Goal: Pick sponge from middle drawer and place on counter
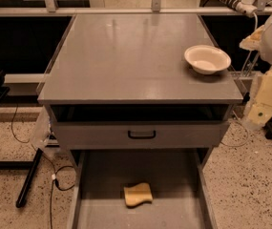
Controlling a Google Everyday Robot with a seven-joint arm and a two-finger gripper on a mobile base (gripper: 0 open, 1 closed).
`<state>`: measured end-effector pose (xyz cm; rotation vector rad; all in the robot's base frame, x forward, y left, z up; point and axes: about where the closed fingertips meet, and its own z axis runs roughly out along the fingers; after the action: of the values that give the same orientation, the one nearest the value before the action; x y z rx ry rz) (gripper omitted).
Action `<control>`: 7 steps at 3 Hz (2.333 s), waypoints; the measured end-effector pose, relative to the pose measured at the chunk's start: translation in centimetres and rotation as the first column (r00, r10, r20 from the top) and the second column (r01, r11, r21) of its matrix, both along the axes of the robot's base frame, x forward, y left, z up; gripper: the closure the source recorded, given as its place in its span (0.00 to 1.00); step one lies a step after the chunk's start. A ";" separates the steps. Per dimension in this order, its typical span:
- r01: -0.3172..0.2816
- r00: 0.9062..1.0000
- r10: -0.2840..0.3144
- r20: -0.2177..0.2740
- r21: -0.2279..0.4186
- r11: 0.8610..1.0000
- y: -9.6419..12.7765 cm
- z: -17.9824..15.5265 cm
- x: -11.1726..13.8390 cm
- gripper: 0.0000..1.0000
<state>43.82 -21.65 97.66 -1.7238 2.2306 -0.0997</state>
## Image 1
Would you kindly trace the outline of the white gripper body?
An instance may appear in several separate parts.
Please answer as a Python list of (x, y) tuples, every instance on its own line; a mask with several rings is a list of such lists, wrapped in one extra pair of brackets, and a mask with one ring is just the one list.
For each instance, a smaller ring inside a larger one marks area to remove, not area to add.
[(262, 128), (272, 117), (272, 67), (252, 83), (250, 100), (243, 113), (243, 126), (250, 130)]

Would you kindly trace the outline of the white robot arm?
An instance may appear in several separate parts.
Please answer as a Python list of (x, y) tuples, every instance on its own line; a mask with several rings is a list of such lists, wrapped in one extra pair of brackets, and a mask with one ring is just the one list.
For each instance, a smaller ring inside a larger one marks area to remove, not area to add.
[(250, 130), (262, 128), (272, 117), (272, 15), (262, 27), (259, 44), (260, 57), (271, 68), (262, 76), (256, 76), (250, 90), (242, 124)]

